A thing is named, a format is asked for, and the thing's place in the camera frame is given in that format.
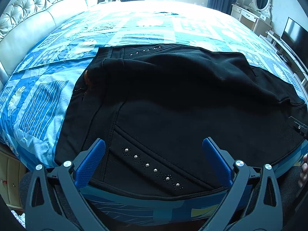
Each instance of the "silver screw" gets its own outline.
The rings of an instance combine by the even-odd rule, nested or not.
[[[265,168],[266,168],[267,170],[271,170],[271,169],[272,169],[272,166],[269,165],[269,164],[265,164]]]
[[[64,166],[64,167],[69,167],[69,166],[71,166],[71,165],[72,165],[72,162],[71,162],[71,161],[66,161],[66,162],[63,163],[63,166]]]
[[[39,164],[35,167],[36,170],[41,170],[43,168],[42,164]]]
[[[239,167],[244,166],[244,162],[241,161],[241,160],[237,160],[235,164],[236,164],[237,166],[239,166]]]

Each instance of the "tv stand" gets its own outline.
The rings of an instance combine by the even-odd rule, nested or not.
[[[270,38],[272,38],[271,41],[269,41],[262,35],[260,35],[260,38],[262,38],[273,49],[275,53],[280,52],[289,60],[289,63],[286,63],[281,58],[281,60],[285,62],[288,67],[290,67],[291,71],[294,73],[293,77],[299,83],[301,89],[305,94],[306,99],[308,100],[308,68],[304,65],[300,58],[298,58],[298,56],[280,39],[274,36],[271,32],[267,31],[266,33]]]

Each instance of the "blue textured pad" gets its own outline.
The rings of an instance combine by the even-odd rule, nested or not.
[[[79,190],[88,185],[95,169],[105,154],[105,142],[99,140],[92,148],[75,173],[75,186]]]
[[[221,185],[230,188],[233,184],[231,168],[208,138],[203,140],[202,148]]]

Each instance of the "tufted headboard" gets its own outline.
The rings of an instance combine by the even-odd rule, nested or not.
[[[0,17],[0,91],[27,52],[98,0],[16,0]]]

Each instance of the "black pants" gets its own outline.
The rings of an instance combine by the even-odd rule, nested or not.
[[[308,123],[293,86],[240,53],[176,44],[99,48],[75,85],[55,160],[73,160],[101,138],[107,149],[93,186],[140,199],[212,194],[225,187],[203,139],[249,166],[274,165],[303,141],[289,116]]]

